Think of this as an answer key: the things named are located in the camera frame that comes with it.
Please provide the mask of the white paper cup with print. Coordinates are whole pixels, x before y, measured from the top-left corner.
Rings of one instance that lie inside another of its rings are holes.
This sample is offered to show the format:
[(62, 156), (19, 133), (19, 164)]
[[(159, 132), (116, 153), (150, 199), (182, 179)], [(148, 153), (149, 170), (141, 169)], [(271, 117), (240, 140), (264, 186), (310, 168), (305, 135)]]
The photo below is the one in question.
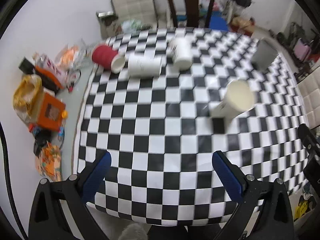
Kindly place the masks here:
[(251, 90), (248, 82), (233, 80), (227, 85), (222, 101), (218, 105), (210, 107), (210, 116), (231, 120), (251, 110), (255, 102), (255, 92)]

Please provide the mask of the red ribbed cup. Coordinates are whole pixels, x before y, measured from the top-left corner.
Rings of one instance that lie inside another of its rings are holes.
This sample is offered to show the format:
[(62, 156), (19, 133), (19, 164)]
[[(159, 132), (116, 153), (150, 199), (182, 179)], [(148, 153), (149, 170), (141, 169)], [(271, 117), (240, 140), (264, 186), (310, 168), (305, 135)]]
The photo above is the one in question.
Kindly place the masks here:
[(124, 55), (105, 44), (97, 45), (93, 49), (91, 59), (94, 63), (114, 74), (118, 74), (124, 68), (126, 62)]

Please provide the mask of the white cylindrical cup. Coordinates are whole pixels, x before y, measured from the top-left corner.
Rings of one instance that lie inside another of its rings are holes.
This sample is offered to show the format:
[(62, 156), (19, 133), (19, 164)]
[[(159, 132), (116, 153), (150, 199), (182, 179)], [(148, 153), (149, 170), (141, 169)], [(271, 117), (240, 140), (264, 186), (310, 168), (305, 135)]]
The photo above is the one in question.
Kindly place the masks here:
[(128, 60), (129, 77), (149, 78), (159, 77), (162, 70), (162, 59), (131, 55)]

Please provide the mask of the white cup with label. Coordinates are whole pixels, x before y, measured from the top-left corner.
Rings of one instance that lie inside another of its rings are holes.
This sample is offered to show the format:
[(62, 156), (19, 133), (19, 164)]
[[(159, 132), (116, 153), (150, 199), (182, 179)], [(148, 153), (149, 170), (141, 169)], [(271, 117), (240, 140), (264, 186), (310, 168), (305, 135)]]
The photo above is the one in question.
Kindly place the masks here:
[(189, 70), (193, 64), (191, 42), (185, 37), (175, 37), (169, 42), (169, 47), (174, 67), (180, 71)]

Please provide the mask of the orange box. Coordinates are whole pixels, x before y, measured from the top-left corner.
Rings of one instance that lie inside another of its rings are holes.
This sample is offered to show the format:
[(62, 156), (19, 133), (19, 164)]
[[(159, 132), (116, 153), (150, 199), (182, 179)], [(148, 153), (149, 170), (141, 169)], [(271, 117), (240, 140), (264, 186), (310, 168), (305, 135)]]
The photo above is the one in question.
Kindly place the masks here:
[(37, 125), (58, 132), (62, 124), (62, 113), (65, 109), (66, 105), (62, 101), (45, 93), (37, 117)]

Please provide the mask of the checkered black white tablecloth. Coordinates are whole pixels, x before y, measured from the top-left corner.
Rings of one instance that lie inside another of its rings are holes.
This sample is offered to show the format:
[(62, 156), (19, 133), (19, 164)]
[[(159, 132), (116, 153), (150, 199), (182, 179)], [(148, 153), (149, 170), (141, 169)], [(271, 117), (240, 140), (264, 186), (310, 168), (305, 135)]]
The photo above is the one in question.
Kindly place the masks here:
[[(180, 71), (169, 42), (191, 42), (193, 64)], [(160, 225), (204, 225), (226, 220), (236, 204), (212, 167), (224, 152), (245, 174), (281, 178), (288, 193), (305, 184), (307, 156), (297, 137), (305, 122), (294, 76), (278, 55), (265, 73), (251, 57), (257, 41), (208, 29), (159, 29), (108, 38), (127, 56), (162, 59), (152, 80), (131, 79), (127, 69), (96, 69), (89, 78), (75, 145), (75, 170), (109, 152), (112, 165), (89, 207), (114, 217)], [(233, 80), (247, 81), (254, 107), (234, 119), (213, 118)]]

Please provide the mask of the white padded chair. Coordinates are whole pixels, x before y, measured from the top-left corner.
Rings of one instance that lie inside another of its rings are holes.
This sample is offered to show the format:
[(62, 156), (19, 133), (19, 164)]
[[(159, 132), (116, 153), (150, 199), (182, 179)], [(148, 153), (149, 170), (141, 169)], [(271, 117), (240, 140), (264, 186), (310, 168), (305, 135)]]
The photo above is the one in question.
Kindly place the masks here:
[(319, 67), (300, 81), (298, 88), (304, 100), (309, 128), (314, 129), (319, 126), (320, 119)]

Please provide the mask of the yellow plastic bag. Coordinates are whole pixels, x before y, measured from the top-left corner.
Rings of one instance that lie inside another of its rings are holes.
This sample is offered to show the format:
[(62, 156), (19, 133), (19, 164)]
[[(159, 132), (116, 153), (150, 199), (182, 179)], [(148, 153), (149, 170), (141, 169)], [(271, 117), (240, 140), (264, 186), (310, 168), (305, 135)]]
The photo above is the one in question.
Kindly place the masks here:
[(25, 124), (35, 121), (42, 98), (41, 78), (36, 74), (25, 75), (14, 92), (12, 102), (16, 114)]

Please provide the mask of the pink suitcase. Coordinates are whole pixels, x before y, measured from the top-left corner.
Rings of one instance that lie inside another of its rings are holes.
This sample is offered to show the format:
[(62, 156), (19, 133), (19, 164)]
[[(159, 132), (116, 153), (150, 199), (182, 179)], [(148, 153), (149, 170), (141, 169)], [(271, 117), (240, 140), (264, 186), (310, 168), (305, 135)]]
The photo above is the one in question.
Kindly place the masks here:
[(304, 62), (310, 55), (311, 48), (309, 44), (305, 43), (301, 38), (299, 38), (294, 46), (293, 53), (300, 62)]

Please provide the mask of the blue box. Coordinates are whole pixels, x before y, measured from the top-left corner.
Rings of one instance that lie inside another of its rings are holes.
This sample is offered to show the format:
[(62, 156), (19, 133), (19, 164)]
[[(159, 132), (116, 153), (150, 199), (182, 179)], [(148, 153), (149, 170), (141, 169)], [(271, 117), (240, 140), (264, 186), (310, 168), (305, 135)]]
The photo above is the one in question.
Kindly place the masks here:
[(228, 31), (228, 25), (223, 18), (212, 16), (209, 23), (209, 29)]

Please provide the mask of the silver trash bin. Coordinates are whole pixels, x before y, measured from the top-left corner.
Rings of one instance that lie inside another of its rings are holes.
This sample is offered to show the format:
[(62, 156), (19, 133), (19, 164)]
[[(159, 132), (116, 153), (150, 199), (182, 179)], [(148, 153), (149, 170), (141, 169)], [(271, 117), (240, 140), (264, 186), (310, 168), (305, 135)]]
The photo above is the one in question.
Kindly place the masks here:
[(116, 36), (119, 27), (118, 16), (112, 11), (97, 11), (95, 14), (100, 24), (100, 33), (102, 39)]

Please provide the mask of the beige padded chair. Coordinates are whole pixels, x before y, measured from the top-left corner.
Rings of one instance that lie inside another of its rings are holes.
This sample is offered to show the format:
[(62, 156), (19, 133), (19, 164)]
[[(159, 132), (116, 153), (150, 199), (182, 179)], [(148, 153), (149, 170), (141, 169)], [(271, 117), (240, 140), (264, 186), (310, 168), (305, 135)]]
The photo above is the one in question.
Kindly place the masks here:
[(111, 0), (114, 13), (119, 20), (139, 20), (142, 24), (158, 27), (158, 15), (154, 0)]

